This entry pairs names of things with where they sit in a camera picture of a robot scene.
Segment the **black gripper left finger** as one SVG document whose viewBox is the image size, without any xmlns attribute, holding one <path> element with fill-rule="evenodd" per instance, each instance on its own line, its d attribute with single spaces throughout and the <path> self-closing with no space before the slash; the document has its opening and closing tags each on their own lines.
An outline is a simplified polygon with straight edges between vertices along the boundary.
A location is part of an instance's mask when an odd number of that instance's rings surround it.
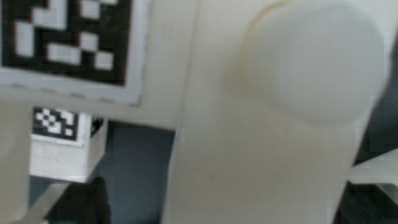
<svg viewBox="0 0 398 224">
<path fill-rule="evenodd" d="M 112 224 L 107 183 L 53 183 L 16 224 Z"/>
</svg>

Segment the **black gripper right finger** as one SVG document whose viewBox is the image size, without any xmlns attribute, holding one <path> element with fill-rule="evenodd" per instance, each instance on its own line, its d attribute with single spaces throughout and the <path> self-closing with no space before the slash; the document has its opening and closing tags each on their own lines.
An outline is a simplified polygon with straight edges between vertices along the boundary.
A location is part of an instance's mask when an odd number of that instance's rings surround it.
<svg viewBox="0 0 398 224">
<path fill-rule="evenodd" d="M 398 205 L 375 185 L 346 185 L 332 224 L 398 224 Z"/>
</svg>

